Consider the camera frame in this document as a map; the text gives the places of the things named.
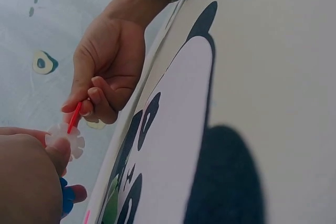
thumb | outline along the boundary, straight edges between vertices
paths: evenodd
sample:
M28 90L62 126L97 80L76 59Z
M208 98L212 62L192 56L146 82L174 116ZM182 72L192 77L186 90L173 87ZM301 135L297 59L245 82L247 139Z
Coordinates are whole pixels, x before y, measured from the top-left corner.
M54 164L58 176L61 177L70 159L69 141L66 138L60 138L52 146L47 146L46 152Z
M74 79L72 81L71 93L63 104L63 113L70 113L76 109L78 102L88 98L88 90L92 87L92 77L95 63L90 55L86 55L77 49L74 55Z

blue toy piece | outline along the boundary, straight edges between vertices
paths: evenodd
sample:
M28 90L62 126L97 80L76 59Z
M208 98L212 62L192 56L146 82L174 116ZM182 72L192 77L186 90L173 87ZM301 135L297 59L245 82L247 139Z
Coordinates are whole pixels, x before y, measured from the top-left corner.
M59 179L62 187L63 194L63 211L62 211L62 219L67 216L72 208L75 199L75 193L71 187L67 186L68 182L64 178Z

panda ear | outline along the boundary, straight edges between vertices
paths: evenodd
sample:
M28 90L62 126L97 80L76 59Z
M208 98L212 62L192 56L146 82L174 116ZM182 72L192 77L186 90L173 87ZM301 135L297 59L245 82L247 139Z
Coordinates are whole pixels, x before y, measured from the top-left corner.
M195 36L207 37L217 12L217 1L209 4L196 20L187 37L187 41Z

white flower-shaped piece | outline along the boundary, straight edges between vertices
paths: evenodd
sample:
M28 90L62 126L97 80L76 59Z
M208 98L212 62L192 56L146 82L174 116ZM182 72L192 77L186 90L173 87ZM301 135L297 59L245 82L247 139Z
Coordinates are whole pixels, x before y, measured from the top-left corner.
M76 127L72 127L70 134L67 133L68 124L67 123L59 123L53 125L48 132L50 135L46 135L46 145L51 146L57 139L66 138L71 147L71 156L72 158L78 159L83 154L83 149L85 147L85 140L82 136L80 136L80 131Z

red stick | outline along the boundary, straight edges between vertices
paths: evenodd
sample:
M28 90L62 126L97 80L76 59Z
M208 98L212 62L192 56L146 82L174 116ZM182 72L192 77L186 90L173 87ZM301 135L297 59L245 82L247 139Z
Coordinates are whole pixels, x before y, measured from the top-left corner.
M82 102L79 102L77 104L76 110L75 110L74 114L72 115L72 118L70 120L69 127L68 127L68 134L70 134L71 129L75 124L75 121L76 121L76 119L78 117L78 114L79 114L80 107L82 107Z

